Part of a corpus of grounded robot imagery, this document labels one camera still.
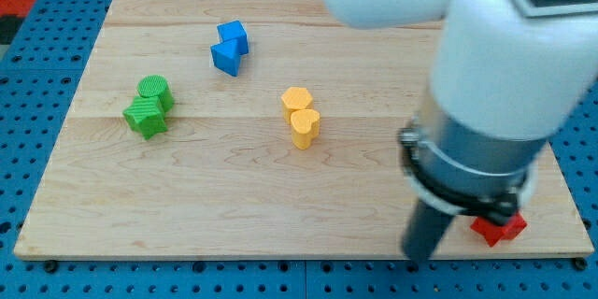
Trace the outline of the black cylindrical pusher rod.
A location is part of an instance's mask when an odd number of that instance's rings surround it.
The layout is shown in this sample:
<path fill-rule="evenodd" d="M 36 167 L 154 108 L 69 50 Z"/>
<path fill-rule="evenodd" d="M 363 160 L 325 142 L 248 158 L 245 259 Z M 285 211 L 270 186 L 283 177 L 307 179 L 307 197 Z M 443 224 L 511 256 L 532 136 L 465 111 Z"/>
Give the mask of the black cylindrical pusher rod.
<path fill-rule="evenodd" d="M 402 251 L 408 260 L 427 261 L 433 255 L 454 219 L 419 200 L 402 239 Z"/>

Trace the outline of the grey cylindrical end effector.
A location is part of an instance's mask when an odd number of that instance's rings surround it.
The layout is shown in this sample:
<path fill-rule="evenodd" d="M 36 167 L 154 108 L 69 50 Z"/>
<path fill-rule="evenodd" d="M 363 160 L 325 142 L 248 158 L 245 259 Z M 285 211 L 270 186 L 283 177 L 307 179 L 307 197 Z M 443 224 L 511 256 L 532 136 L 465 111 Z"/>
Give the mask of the grey cylindrical end effector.
<path fill-rule="evenodd" d="M 532 164 L 544 139 L 512 140 L 462 124 L 427 91 L 398 135 L 403 167 L 418 196 L 412 225 L 458 215 L 505 225 L 531 189 Z"/>

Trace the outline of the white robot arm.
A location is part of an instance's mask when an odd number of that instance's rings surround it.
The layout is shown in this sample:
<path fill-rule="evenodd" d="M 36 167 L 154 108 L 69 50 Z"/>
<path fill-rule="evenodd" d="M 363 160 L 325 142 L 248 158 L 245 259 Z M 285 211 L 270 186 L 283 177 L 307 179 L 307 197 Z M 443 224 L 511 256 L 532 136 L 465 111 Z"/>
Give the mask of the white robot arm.
<path fill-rule="evenodd" d="M 459 215 L 505 225 L 536 158 L 597 77 L 597 0 L 323 0 L 347 26 L 442 20 L 420 109 L 398 135 L 419 201 L 402 241 L 425 261 Z"/>

